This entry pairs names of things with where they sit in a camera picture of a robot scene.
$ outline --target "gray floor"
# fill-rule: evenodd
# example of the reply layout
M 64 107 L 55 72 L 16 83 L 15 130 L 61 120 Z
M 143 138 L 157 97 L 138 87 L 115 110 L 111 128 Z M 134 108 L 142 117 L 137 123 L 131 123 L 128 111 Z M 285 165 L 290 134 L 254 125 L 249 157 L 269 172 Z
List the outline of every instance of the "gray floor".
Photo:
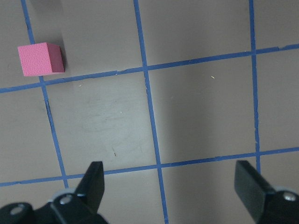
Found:
M 237 159 L 299 192 L 299 2 L 252 2 L 1 1 L 0 206 L 98 160 L 112 224 L 252 224 Z M 64 74 L 23 77 L 32 37 Z

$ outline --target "screw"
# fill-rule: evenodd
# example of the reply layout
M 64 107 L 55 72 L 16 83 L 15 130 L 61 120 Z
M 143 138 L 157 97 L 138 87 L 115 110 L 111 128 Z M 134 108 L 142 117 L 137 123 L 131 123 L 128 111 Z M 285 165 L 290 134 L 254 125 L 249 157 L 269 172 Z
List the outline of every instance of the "screw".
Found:
M 18 204 L 17 207 L 14 207 L 13 209 L 11 209 L 10 214 L 12 216 L 17 215 L 19 213 L 21 213 L 24 209 L 24 205 L 23 204 Z
M 285 192 L 283 194 L 283 196 L 284 196 L 284 199 L 287 200 L 287 201 L 294 202 L 296 200 L 296 195 L 294 195 L 291 192 Z
M 71 195 L 66 195 L 63 198 L 60 199 L 60 204 L 67 204 L 71 201 L 72 196 Z

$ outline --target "pink box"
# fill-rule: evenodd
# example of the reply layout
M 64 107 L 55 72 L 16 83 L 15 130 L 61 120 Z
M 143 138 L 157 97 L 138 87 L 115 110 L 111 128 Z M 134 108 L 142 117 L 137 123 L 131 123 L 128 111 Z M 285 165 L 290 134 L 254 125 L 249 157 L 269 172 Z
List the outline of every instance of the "pink box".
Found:
M 24 76 L 45 76 L 64 73 L 60 47 L 37 43 L 18 47 Z

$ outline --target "cube front face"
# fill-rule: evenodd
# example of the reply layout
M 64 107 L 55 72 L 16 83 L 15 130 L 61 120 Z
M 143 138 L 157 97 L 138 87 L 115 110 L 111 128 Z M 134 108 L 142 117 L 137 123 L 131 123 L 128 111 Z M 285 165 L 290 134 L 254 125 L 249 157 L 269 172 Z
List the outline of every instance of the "cube front face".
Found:
M 24 76 L 44 76 L 64 72 L 59 46 L 38 43 L 18 47 Z

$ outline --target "metal screw head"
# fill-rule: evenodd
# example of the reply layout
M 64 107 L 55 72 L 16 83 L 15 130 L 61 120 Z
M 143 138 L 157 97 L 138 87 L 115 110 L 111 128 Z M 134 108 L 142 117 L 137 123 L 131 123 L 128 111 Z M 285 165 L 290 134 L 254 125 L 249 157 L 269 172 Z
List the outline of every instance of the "metal screw head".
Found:
M 67 204 L 71 201 L 72 196 L 71 195 L 66 195 L 65 197 L 60 199 L 60 204 Z
M 17 207 L 14 207 L 13 209 L 11 209 L 10 214 L 12 216 L 17 215 L 19 213 L 21 213 L 24 209 L 24 205 L 23 204 L 19 204 Z
M 296 195 L 294 195 L 291 192 L 285 192 L 283 194 L 283 196 L 284 196 L 284 199 L 287 200 L 287 201 L 294 202 L 296 200 Z

